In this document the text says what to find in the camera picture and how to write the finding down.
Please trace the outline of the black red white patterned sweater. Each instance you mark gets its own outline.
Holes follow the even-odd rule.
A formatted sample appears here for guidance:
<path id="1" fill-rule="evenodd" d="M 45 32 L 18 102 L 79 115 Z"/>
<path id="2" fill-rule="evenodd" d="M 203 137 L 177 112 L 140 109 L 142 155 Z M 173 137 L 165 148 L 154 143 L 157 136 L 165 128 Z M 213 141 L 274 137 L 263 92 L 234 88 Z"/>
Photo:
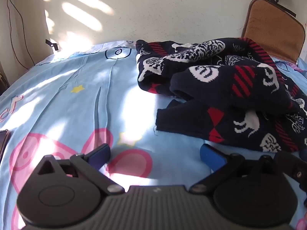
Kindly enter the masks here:
<path id="1" fill-rule="evenodd" d="M 306 148 L 306 95 L 250 39 L 136 42 L 138 85 L 172 97 L 159 131 L 260 152 Z"/>

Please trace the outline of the light blue cartoon bed sheet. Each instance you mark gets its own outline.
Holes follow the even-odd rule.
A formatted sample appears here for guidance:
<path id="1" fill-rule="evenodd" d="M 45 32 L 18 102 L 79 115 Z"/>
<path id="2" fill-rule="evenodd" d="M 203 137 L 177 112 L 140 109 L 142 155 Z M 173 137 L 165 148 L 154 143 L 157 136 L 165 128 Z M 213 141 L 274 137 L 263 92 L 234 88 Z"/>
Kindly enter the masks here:
<path id="1" fill-rule="evenodd" d="M 306 148 L 276 153 L 159 131 L 172 97 L 138 85 L 136 44 L 115 42 L 35 65 L 1 96 L 1 229 L 306 229 Z M 103 195 L 70 157 L 102 144 Z M 227 156 L 213 172 L 208 144 Z M 204 194 L 189 189 L 213 182 Z"/>

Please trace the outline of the dark object at bed edge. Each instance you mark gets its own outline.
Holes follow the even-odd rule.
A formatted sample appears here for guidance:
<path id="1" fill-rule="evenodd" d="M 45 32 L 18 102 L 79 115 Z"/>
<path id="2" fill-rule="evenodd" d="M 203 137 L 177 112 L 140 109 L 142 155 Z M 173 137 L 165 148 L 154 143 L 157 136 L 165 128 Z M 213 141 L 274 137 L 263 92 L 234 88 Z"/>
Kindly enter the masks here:
<path id="1" fill-rule="evenodd" d="M 0 131 L 0 162 L 2 161 L 3 154 L 7 146 L 7 142 L 9 141 L 9 138 L 10 138 L 9 130 L 6 129 Z"/>

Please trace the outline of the brown seat cushion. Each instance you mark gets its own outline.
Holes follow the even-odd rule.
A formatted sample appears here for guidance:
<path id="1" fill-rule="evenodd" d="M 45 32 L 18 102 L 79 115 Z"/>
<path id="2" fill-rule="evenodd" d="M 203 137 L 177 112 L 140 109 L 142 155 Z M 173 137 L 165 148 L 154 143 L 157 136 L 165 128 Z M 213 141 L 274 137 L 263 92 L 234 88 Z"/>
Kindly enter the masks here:
<path id="1" fill-rule="evenodd" d="M 305 41 L 303 25 L 269 0 L 252 0 L 241 36 L 260 45 L 270 56 L 298 60 Z"/>

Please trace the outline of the black tape on wall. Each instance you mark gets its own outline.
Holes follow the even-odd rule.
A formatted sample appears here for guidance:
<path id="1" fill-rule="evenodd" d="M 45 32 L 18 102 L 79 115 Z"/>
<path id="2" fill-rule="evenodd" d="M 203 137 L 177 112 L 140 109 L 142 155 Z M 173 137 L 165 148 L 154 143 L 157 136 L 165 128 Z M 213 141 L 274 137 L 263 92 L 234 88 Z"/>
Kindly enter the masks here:
<path id="1" fill-rule="evenodd" d="M 57 43 L 53 43 L 50 40 L 46 39 L 45 43 L 50 46 L 51 48 L 53 48 L 55 51 L 59 50 L 58 44 Z"/>

